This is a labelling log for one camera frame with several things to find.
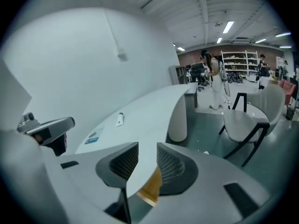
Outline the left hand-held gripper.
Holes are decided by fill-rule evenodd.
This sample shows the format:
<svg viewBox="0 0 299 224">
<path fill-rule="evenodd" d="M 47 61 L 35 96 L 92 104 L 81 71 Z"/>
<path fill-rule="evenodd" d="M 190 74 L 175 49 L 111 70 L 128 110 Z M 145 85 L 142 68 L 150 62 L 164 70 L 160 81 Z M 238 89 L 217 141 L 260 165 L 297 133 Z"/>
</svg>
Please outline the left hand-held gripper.
<svg viewBox="0 0 299 224">
<path fill-rule="evenodd" d="M 23 115 L 20 120 L 17 131 L 29 136 L 39 134 L 43 137 L 44 147 L 51 148 L 56 156 L 60 156 L 67 149 L 66 133 L 75 126 L 73 117 L 65 117 L 52 120 L 46 123 L 40 123 L 34 117 L 33 113 L 29 112 Z"/>
</svg>

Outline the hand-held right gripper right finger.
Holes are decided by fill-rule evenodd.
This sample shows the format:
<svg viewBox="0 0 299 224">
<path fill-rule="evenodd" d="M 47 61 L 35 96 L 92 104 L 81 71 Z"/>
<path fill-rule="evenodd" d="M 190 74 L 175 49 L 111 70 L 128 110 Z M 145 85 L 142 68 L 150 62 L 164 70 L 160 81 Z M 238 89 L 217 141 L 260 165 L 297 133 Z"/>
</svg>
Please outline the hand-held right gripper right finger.
<svg viewBox="0 0 299 224">
<path fill-rule="evenodd" d="M 158 143 L 157 164 L 158 203 L 140 224 L 236 224 L 269 198 L 256 180 L 214 155 Z"/>
</svg>

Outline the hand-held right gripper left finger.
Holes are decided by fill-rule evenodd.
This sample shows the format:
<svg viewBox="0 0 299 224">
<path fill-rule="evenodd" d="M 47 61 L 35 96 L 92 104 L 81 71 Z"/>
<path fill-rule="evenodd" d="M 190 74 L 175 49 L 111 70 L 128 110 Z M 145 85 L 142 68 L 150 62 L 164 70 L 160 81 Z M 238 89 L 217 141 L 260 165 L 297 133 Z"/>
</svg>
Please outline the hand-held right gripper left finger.
<svg viewBox="0 0 299 224">
<path fill-rule="evenodd" d="M 138 142 L 58 158 L 62 169 L 93 204 L 131 224 L 127 181 L 138 164 Z"/>
</svg>

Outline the card with blue print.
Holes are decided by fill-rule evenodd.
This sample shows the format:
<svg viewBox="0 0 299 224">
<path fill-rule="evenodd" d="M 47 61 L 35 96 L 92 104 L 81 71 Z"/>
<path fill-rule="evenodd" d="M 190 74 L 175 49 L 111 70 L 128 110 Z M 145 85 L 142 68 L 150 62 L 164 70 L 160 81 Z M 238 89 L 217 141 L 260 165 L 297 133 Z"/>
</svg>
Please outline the card with blue print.
<svg viewBox="0 0 299 224">
<path fill-rule="evenodd" d="M 84 144 L 85 145 L 88 145 L 88 144 L 92 144 L 92 143 L 95 143 L 98 141 L 102 131 L 103 131 L 103 127 L 100 127 L 100 128 L 97 128 L 97 129 L 94 129 L 90 134 L 89 136 L 86 138 Z"/>
</svg>

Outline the wooden drawer white ribbed front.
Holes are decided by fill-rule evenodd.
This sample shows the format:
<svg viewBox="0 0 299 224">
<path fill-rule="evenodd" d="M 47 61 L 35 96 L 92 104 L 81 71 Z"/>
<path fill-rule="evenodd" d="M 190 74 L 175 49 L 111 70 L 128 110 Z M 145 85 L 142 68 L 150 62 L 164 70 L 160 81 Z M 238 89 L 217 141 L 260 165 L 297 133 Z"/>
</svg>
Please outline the wooden drawer white ribbed front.
<svg viewBox="0 0 299 224">
<path fill-rule="evenodd" d="M 158 203 L 162 178 L 159 167 L 155 169 L 153 175 L 148 179 L 146 184 L 137 192 L 137 195 L 146 203 L 155 207 Z"/>
</svg>

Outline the white kidney-shaped table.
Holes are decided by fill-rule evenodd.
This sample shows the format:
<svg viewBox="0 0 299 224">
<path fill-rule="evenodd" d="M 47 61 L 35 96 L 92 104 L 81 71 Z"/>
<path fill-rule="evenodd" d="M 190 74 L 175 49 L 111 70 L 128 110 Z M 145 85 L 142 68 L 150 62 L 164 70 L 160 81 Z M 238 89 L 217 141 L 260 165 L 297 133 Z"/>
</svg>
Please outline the white kidney-shaped table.
<svg viewBox="0 0 299 224">
<path fill-rule="evenodd" d="M 137 193 L 157 167 L 157 143 L 170 138 L 174 142 L 187 137 L 185 94 L 195 94 L 190 84 L 178 84 L 151 92 L 116 111 L 94 129 L 103 127 L 97 142 L 81 142 L 77 154 L 138 142 L 138 164 L 127 182 L 127 195 Z M 124 114 L 124 124 L 116 127 L 118 114 Z"/>
</svg>

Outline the grey upholstered chair black legs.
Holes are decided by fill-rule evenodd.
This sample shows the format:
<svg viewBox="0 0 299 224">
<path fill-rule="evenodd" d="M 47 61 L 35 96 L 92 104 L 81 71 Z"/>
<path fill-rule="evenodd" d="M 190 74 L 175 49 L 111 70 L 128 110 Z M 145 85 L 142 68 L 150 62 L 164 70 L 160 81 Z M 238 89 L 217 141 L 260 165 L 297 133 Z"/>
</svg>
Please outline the grey upholstered chair black legs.
<svg viewBox="0 0 299 224">
<path fill-rule="evenodd" d="M 250 104 L 260 110 L 267 119 L 260 120 L 247 113 Z M 224 156 L 228 159 L 246 144 L 252 143 L 253 150 L 242 164 L 245 167 L 260 147 L 263 139 L 268 136 L 280 120 L 285 105 L 285 92 L 279 85 L 268 85 L 257 93 L 238 93 L 232 109 L 223 114 L 224 125 L 219 135 L 224 131 L 228 137 L 238 143 L 238 146 Z"/>
</svg>

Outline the grey cabinet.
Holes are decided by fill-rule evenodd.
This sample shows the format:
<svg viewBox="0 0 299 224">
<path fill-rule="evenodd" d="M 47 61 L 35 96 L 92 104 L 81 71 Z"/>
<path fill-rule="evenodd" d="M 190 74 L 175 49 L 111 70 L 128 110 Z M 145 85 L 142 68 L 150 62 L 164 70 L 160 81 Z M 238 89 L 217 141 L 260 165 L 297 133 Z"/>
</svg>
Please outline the grey cabinet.
<svg viewBox="0 0 299 224">
<path fill-rule="evenodd" d="M 170 66 L 168 68 L 171 82 L 173 85 L 177 84 L 187 84 L 187 76 L 186 76 L 186 70 L 183 66 Z"/>
</svg>

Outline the white storage shelf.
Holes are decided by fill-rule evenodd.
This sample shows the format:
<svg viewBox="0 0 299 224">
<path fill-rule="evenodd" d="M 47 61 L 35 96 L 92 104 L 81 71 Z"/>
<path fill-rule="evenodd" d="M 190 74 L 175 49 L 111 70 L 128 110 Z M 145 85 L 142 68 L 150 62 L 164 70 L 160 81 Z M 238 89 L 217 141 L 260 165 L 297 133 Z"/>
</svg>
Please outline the white storage shelf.
<svg viewBox="0 0 299 224">
<path fill-rule="evenodd" d="M 258 53 L 248 51 L 220 52 L 227 72 L 236 72 L 242 76 L 255 75 L 259 64 Z"/>
</svg>

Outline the group of ceiling strip lights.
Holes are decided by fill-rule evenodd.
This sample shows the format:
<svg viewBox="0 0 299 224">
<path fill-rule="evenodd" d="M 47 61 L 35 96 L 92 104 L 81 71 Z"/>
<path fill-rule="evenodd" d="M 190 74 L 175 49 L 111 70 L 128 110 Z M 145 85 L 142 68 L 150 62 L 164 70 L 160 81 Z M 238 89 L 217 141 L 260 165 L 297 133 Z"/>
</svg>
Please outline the group of ceiling strip lights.
<svg viewBox="0 0 299 224">
<path fill-rule="evenodd" d="M 279 49 L 293 46 L 292 33 L 281 27 L 268 26 L 261 21 L 246 22 L 237 27 L 237 22 L 228 21 L 224 25 L 216 24 L 209 32 L 195 35 L 185 43 L 175 43 L 174 47 L 180 51 L 207 48 L 220 45 L 265 45 Z"/>
</svg>

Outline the white wall junction box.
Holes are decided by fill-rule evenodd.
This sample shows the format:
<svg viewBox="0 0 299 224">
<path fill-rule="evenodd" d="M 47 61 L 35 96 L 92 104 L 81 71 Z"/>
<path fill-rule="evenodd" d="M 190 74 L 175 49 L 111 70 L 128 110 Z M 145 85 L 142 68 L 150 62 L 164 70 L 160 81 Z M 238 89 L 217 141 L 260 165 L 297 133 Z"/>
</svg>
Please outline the white wall junction box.
<svg viewBox="0 0 299 224">
<path fill-rule="evenodd" d="M 128 60 L 127 53 L 124 51 L 123 48 L 118 48 L 117 49 L 117 57 L 122 62 L 126 62 Z"/>
</svg>

